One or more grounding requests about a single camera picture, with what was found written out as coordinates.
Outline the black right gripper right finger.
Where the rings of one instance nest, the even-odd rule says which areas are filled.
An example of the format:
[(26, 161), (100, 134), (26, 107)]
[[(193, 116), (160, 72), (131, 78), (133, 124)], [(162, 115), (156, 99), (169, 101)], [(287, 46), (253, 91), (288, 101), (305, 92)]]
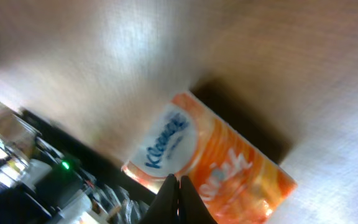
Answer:
[(181, 224), (216, 224), (188, 176), (180, 179), (178, 212)]

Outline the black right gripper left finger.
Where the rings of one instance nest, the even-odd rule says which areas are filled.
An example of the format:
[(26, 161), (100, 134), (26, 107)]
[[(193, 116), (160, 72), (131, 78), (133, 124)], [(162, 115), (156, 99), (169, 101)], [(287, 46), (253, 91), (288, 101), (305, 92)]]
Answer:
[(179, 182), (170, 174), (139, 224), (177, 224)]

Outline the orange small box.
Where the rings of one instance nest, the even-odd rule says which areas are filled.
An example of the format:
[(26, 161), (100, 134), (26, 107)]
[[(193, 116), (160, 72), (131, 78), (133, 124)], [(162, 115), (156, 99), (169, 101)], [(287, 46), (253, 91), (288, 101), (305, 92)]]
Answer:
[(264, 223), (296, 182), (192, 93), (173, 97), (123, 171), (152, 192), (188, 176), (218, 223)]

